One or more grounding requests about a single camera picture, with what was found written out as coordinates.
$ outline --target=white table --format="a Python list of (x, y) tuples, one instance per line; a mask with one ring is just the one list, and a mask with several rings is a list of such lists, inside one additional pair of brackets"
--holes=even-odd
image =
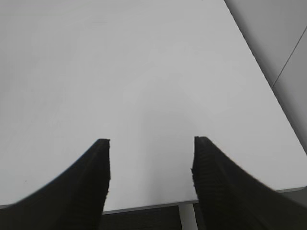
[(0, 3), (0, 205), (98, 138), (104, 211), (196, 200), (194, 136), (274, 190), (306, 186), (306, 154), (223, 0), (15, 3)]

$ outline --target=dark floor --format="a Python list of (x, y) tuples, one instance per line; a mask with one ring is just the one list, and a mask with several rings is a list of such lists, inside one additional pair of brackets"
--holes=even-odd
[(178, 206), (102, 215), (101, 230), (182, 230)]
[(195, 219), (196, 219), (198, 230), (206, 230), (206, 226), (203, 221), (201, 207), (199, 203), (193, 204), (193, 207), (194, 207)]

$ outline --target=table top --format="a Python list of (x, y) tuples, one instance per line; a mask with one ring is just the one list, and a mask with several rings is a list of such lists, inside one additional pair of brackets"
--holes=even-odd
[(196, 200), (195, 136), (274, 190), (306, 186), (306, 154), (223, 0), (35, 1), (0, 3), (0, 205), (99, 138), (104, 211)]

